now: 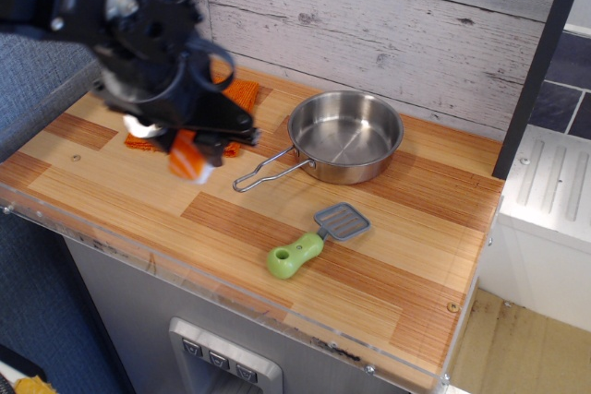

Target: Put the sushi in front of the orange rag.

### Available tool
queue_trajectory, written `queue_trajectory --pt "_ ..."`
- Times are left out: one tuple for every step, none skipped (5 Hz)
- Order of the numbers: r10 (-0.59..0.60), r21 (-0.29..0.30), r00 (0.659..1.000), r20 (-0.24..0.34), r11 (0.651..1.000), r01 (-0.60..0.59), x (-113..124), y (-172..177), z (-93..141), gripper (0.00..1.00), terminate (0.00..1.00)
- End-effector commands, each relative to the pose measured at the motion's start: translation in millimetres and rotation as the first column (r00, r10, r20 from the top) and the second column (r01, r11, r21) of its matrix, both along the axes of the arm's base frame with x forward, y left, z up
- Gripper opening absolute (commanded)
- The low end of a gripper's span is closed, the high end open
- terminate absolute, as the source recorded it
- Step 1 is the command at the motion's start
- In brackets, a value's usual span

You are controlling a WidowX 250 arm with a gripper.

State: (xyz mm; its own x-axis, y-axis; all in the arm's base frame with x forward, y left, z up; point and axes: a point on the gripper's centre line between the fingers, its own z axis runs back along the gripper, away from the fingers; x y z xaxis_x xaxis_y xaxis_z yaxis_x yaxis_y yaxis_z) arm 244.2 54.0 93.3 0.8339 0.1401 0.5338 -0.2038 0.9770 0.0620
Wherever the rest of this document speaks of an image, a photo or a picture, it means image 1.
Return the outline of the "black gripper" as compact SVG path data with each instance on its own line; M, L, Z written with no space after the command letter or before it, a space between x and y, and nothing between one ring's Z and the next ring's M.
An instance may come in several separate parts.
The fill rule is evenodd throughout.
M100 54L98 60L102 76L93 91L110 109L144 125L199 131L193 144L212 167L223 165L228 140L258 145L261 131L251 114L223 94L235 79L233 64L226 78L214 81L203 52L181 54L170 64L120 54Z

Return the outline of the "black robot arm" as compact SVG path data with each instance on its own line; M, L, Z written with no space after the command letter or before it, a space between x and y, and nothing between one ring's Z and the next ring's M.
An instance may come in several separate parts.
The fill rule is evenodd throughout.
M87 46L102 65L95 92L127 130L170 150L184 130L213 166L225 147L259 140L251 114L225 96L211 60L230 60L200 37L193 0L1 0L1 29L40 41Z

